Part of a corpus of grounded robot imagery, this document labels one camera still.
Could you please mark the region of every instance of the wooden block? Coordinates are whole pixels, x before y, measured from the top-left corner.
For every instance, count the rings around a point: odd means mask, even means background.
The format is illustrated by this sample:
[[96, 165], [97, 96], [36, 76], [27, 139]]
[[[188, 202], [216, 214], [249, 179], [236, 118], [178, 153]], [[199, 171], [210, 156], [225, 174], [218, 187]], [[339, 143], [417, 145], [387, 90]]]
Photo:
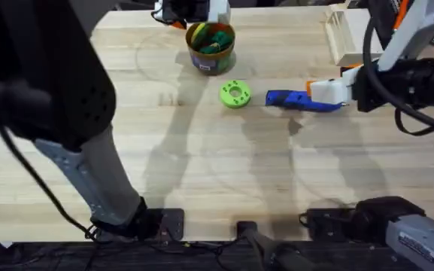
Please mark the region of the wooden block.
[[[336, 10], [327, 18], [326, 34], [337, 66], [362, 63], [363, 39], [369, 20], [370, 15], [366, 9]], [[372, 58], [377, 58], [384, 52], [376, 32], [372, 36], [371, 52]]]

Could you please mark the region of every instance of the black mount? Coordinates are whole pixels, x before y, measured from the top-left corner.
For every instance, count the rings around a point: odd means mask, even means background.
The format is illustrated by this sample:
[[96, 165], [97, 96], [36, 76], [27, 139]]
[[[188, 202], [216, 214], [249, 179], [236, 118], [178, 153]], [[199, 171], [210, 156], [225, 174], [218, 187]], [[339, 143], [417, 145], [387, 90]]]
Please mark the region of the black mount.
[[113, 236], [137, 238], [140, 241], [179, 241], [184, 235], [185, 212], [183, 209], [148, 209], [144, 198], [128, 225], [115, 226], [90, 218], [93, 225]]
[[426, 216], [423, 209], [400, 196], [363, 200], [355, 209], [309, 209], [304, 214], [314, 241], [378, 242], [386, 245], [389, 221], [405, 215]]

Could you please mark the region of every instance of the label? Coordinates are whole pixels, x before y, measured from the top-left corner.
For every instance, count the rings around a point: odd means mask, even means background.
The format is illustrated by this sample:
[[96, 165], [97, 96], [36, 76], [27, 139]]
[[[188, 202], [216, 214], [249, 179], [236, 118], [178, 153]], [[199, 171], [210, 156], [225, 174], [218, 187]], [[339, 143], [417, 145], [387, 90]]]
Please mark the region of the label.
[[200, 64], [200, 69], [204, 70], [204, 71], [210, 71], [210, 67], [208, 67], [206, 65], [202, 65], [202, 64]]
[[399, 242], [404, 246], [418, 253], [430, 263], [434, 263], [434, 251], [425, 245], [418, 242], [416, 239], [410, 237], [407, 233], [399, 233]]

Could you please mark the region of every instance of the white object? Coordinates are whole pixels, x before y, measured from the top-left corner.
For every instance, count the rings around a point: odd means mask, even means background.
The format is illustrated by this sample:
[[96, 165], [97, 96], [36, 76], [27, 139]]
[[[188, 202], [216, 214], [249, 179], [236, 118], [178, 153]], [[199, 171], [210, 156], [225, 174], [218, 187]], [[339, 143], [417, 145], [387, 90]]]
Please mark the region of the white object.
[[227, 0], [210, 0], [209, 23], [230, 24], [230, 4]]
[[[163, 1], [155, 2], [155, 10], [157, 11], [153, 17], [158, 20], [163, 20]], [[208, 10], [208, 23], [224, 23], [230, 24], [230, 4], [228, 0], [210, 0], [210, 8]]]
[[[358, 8], [333, 11], [329, 16], [325, 30], [332, 58], [337, 66], [362, 64], [363, 38], [369, 20], [367, 9]], [[377, 58], [384, 50], [376, 32], [372, 37], [372, 58]]]
[[434, 0], [414, 1], [379, 59], [379, 71], [390, 70], [403, 57], [417, 58], [433, 38]]
[[310, 85], [312, 102], [338, 105], [352, 100], [352, 85], [360, 67], [348, 70], [339, 79], [314, 82]]

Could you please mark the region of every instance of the orange part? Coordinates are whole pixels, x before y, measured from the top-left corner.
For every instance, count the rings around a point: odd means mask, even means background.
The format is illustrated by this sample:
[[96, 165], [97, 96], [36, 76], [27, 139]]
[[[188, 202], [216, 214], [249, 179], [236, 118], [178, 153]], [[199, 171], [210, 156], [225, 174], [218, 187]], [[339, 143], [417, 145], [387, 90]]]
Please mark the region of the orange part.
[[176, 27], [178, 29], [187, 29], [184, 25], [182, 25], [180, 22], [176, 21], [171, 26]]
[[311, 88], [310, 88], [310, 85], [311, 85], [312, 83], [314, 83], [314, 82], [316, 82], [316, 81], [307, 81], [307, 82], [305, 83], [305, 85], [306, 85], [306, 87], [307, 87], [307, 95], [308, 95], [309, 97], [312, 97], [312, 90], [311, 90]]
[[346, 65], [344, 68], [353, 69], [353, 68], [359, 67], [360, 65], [362, 65], [362, 64], [361, 63], [355, 63], [355, 64], [352, 64], [352, 65]]
[[404, 20], [405, 15], [407, 14], [407, 8], [409, 5], [409, 0], [402, 0], [400, 3], [399, 14], [397, 14], [396, 23], [394, 24], [394, 29], [398, 29], [402, 21]]

